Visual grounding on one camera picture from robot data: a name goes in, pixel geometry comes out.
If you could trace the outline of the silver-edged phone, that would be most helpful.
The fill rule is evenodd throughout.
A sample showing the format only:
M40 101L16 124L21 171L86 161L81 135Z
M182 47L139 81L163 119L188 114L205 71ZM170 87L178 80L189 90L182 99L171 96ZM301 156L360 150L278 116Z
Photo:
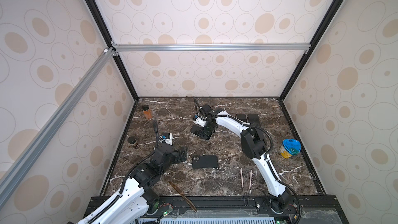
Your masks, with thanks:
M190 133L192 133L196 136L200 136L201 129L202 129L202 127L200 125L195 124L190 129Z

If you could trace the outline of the pink phone case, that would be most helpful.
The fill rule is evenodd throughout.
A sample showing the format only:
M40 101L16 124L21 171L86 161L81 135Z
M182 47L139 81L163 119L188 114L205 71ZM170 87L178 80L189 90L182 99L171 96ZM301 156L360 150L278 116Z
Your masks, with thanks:
M247 123L247 115L246 114L236 114L236 118L239 119L242 122Z

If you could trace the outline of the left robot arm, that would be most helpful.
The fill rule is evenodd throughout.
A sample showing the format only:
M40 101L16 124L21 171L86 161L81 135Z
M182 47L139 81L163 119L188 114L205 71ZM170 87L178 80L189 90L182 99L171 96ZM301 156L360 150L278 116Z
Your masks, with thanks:
M119 190L80 220L80 224L132 224L148 212L157 210L159 196L151 188L171 165L187 160L187 151L161 141L157 120L153 119L152 124L155 131L153 151L132 167Z

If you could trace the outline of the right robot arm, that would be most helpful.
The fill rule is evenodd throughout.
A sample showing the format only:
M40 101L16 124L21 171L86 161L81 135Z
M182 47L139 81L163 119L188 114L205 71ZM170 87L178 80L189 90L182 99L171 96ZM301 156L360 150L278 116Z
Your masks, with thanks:
M210 140L219 126L236 134L240 138L242 152L255 163L266 183L273 212L281 214L293 204L293 200L299 201L294 190L281 181L273 166L269 154L274 148L274 141L269 132L230 115L222 108L213 109L207 104L200 106L196 98L193 100L194 126L190 132L206 141Z

